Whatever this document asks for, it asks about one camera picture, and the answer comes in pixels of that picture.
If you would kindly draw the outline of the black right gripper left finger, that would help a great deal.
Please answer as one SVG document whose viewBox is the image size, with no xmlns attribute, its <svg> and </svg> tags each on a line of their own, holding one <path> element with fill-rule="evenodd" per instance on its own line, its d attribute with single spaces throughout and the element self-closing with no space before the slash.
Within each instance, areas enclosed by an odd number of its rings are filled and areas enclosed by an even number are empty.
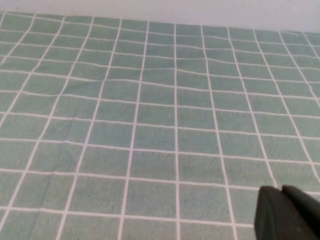
<svg viewBox="0 0 320 240">
<path fill-rule="evenodd" d="M 254 231 L 257 240 L 318 240 L 320 222 L 307 222 L 282 189 L 262 186 L 258 192 Z"/>
</svg>

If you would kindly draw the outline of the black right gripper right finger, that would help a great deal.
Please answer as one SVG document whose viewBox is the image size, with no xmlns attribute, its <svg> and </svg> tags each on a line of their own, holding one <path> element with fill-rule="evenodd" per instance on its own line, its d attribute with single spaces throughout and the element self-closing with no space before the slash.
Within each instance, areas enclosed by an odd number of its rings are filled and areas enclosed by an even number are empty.
<svg viewBox="0 0 320 240">
<path fill-rule="evenodd" d="M 320 202 L 293 185 L 283 185 L 282 192 L 290 199 L 307 222 L 320 221 Z"/>
</svg>

